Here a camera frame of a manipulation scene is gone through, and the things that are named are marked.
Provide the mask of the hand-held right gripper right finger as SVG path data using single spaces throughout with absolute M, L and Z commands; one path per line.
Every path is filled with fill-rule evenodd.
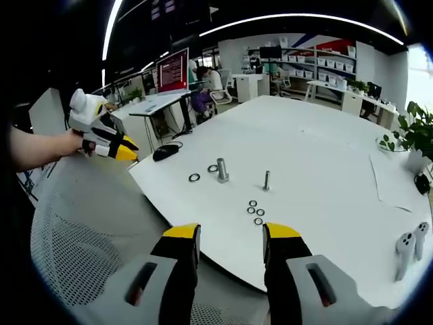
M 392 310 L 373 307 L 356 282 L 302 236 L 277 223 L 263 225 L 265 286 L 272 324 L 391 324 Z

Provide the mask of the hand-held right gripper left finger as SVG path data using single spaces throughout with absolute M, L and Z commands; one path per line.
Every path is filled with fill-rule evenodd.
M 189 324 L 198 284 L 198 223 L 165 231 L 151 253 L 112 274 L 86 306 L 87 324 Z

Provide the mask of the person's left hand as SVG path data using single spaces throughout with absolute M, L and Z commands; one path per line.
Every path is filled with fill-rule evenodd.
M 62 136 L 62 150 L 64 156 L 70 156 L 75 152 L 82 150 L 87 156 L 92 156 L 95 149 L 95 143 L 84 140 L 80 133 L 69 129 Z

